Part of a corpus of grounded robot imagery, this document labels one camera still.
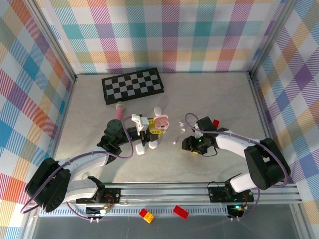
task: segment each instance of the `chessboard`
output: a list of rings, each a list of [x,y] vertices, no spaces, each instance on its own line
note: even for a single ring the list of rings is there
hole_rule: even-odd
[[[106,105],[164,92],[157,68],[102,79]]]

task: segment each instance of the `plaid wallpaper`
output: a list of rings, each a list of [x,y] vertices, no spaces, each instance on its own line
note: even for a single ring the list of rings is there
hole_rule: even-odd
[[[149,67],[160,72],[246,71],[283,2],[37,1],[74,69],[87,74]]]
[[[0,239],[19,233],[27,182],[52,152],[71,80],[22,0],[0,0]]]
[[[299,0],[257,76],[273,136],[319,238],[319,0]]]

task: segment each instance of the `red block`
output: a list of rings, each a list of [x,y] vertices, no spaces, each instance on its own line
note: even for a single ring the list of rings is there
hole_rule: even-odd
[[[214,119],[213,125],[214,125],[216,128],[218,128],[218,126],[219,126],[219,120],[215,120],[215,119]]]
[[[146,215],[146,213],[148,213],[144,208],[140,211],[140,216],[142,217],[142,218],[144,218],[145,217],[145,215]]]
[[[173,212],[177,215],[179,215],[184,220],[187,219],[189,212],[181,208],[180,206],[177,206],[174,208]]]

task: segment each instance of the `pink microphone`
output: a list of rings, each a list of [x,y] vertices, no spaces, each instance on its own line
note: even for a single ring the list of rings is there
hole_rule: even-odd
[[[117,120],[122,120],[122,114],[125,108],[125,104],[122,101],[119,101],[115,105],[116,108],[116,119]]]

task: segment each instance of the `pink toy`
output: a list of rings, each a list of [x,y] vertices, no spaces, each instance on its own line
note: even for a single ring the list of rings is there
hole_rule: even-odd
[[[169,127],[169,122],[167,121],[167,119],[168,119],[167,115],[161,115],[161,116],[154,117],[155,128],[167,130]]]
[[[122,114],[125,108],[125,104],[122,101],[119,101],[115,105],[116,108],[116,119],[117,120],[122,120]]]

